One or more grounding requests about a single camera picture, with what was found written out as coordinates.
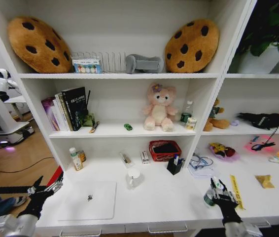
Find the book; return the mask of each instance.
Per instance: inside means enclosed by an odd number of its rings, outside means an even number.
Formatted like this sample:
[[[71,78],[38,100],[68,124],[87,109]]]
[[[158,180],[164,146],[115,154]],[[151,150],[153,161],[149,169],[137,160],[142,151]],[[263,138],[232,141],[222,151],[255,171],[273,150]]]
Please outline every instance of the book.
[[[47,118],[52,126],[52,129],[54,131],[59,131],[60,128],[57,124],[57,121],[56,121],[56,119],[53,115],[53,111],[52,111],[52,106],[54,106],[54,104],[53,104],[54,99],[55,99],[55,97],[49,97],[49,98],[46,98],[45,100],[42,100],[41,103],[43,105]]]
[[[56,103],[57,103],[57,105],[59,107],[59,110],[61,112],[62,120],[63,120],[64,126],[65,126],[65,131],[70,131],[70,126],[69,126],[69,124],[67,122],[67,118],[65,116],[64,109],[63,109],[60,97],[63,99],[62,93],[58,93],[58,94],[55,95]]]
[[[71,125],[71,122],[70,122],[70,116],[69,116],[69,114],[67,112],[66,104],[64,102],[63,94],[62,93],[58,93],[56,95],[57,95],[56,99],[59,99],[60,103],[62,105],[62,111],[64,112],[64,116],[65,116],[65,120],[66,120],[66,124],[67,124],[67,129],[68,129],[68,131],[73,131],[72,125]]]
[[[73,131],[81,128],[81,121],[87,115],[85,87],[71,88],[62,91]]]
[[[57,105],[56,99],[53,100],[54,106],[52,106],[52,112],[56,119],[57,124],[59,125],[60,131],[66,131],[65,124],[61,115],[59,106]]]

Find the white mug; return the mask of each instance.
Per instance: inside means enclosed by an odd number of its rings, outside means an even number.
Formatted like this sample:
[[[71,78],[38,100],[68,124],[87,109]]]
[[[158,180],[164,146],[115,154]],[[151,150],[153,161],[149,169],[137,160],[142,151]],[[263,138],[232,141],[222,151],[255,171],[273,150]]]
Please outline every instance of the white mug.
[[[138,169],[132,168],[126,176],[129,188],[133,189],[141,184],[142,175]]]

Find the yellow tape measure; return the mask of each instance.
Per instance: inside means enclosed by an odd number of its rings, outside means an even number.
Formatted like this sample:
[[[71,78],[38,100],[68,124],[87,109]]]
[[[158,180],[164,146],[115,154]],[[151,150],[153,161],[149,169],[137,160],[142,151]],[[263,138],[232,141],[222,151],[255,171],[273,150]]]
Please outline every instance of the yellow tape measure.
[[[236,181],[235,176],[230,175],[230,180],[232,181],[233,191],[236,195],[236,200],[239,203],[237,207],[241,210],[244,210],[244,204],[243,204],[243,201],[242,201],[242,196],[240,196],[240,192],[239,192],[239,189],[238,189],[238,183]]]

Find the white book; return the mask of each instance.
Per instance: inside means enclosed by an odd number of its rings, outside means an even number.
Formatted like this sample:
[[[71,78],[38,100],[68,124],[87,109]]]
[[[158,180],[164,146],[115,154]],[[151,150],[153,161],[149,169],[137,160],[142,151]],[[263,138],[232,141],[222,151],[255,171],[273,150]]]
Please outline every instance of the white book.
[[[70,126],[69,126],[69,123],[66,119],[66,116],[65,116],[65,113],[64,113],[64,110],[63,110],[63,106],[61,104],[61,101],[60,101],[60,97],[59,96],[62,96],[62,93],[58,93],[55,95],[55,99],[56,99],[56,103],[57,103],[57,106],[59,107],[60,109],[60,112],[61,112],[61,116],[62,116],[62,120],[64,122],[64,125],[65,125],[65,130],[64,131],[70,131]]]
[[[57,102],[55,99],[53,100],[53,103],[54,103],[54,106],[51,106],[53,115],[56,119],[56,122],[59,126],[60,131],[65,131],[65,124],[61,118],[61,112],[59,111],[59,107],[57,106]]]

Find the toy car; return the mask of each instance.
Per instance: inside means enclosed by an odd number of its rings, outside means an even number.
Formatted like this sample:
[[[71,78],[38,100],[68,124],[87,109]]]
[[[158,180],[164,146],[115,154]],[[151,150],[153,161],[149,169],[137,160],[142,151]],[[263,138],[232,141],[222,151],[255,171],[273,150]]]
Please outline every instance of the toy car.
[[[132,130],[132,126],[130,126],[128,123],[124,124],[124,127],[126,128],[126,130],[130,131]]]

